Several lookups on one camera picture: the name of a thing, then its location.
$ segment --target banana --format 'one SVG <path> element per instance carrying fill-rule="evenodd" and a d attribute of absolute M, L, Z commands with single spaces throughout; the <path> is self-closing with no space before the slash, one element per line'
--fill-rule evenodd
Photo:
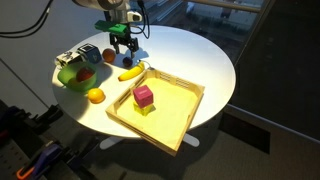
<path fill-rule="evenodd" d="M 118 77 L 118 80 L 119 81 L 126 81 L 129 79 L 132 79 L 132 78 L 138 76 L 139 74 L 141 74 L 143 71 L 144 71 L 144 63 L 142 61 L 140 61 L 139 64 L 137 64 L 136 66 L 134 66 L 130 70 L 126 71 L 125 73 L 121 74 Z"/>

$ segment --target yellow cube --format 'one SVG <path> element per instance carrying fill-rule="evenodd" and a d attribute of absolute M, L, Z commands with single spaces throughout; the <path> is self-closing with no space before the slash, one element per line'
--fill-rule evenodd
<path fill-rule="evenodd" d="M 136 101 L 133 101 L 134 110 L 143 116 L 147 116 L 153 109 L 153 104 L 149 104 L 144 108 L 140 108 Z"/>

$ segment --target green bowl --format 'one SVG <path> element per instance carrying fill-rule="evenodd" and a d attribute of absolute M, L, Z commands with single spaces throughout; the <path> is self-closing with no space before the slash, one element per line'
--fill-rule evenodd
<path fill-rule="evenodd" d="M 90 68 L 91 70 L 94 71 L 94 74 L 84 80 L 84 81 L 77 81 L 77 73 L 82 69 L 82 68 Z M 67 65 L 66 67 L 62 68 L 60 72 L 58 73 L 58 80 L 65 85 L 67 88 L 73 90 L 73 91 L 78 91 L 78 92 L 85 92 L 91 89 L 96 81 L 97 81 L 97 72 L 96 72 L 96 67 L 89 63 L 89 62 L 77 62 L 77 63 L 72 63 Z"/>

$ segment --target wooden tray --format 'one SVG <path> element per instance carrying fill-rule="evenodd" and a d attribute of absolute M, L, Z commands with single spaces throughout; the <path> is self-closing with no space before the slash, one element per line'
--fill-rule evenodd
<path fill-rule="evenodd" d="M 142 116 L 133 107 L 133 89 L 147 85 L 154 108 Z M 159 70 L 146 70 L 107 109 L 114 121 L 175 156 L 203 96 L 204 86 Z"/>

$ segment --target orange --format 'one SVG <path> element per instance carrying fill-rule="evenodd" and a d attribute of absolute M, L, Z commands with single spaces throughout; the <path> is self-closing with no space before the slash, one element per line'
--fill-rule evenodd
<path fill-rule="evenodd" d="M 101 103 L 105 98 L 104 92 L 99 88 L 92 88 L 88 92 L 88 99 L 94 104 Z"/>
<path fill-rule="evenodd" d="M 116 58 L 116 53 L 114 52 L 114 50 L 107 48 L 103 50 L 102 57 L 105 62 L 112 63 Z"/>

